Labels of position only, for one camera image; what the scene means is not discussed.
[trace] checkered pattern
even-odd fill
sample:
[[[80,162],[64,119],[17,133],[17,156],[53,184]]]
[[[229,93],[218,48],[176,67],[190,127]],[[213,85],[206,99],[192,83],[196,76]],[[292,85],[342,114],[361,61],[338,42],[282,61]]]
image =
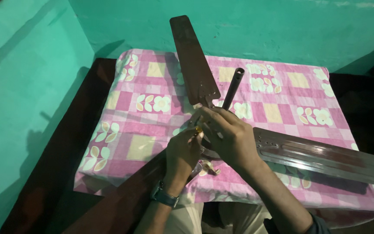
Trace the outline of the checkered pattern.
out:
[[[324,67],[206,56],[225,97],[233,71],[247,68],[231,111],[254,127],[352,148],[355,141]],[[195,107],[188,102],[177,55],[133,49],[117,61],[115,82],[84,158],[75,190],[105,195],[161,152],[187,125]],[[269,163],[305,206],[330,226],[374,218],[374,186]],[[221,174],[198,176],[180,203],[261,203],[256,192],[224,162]],[[355,216],[344,215],[356,212]]]

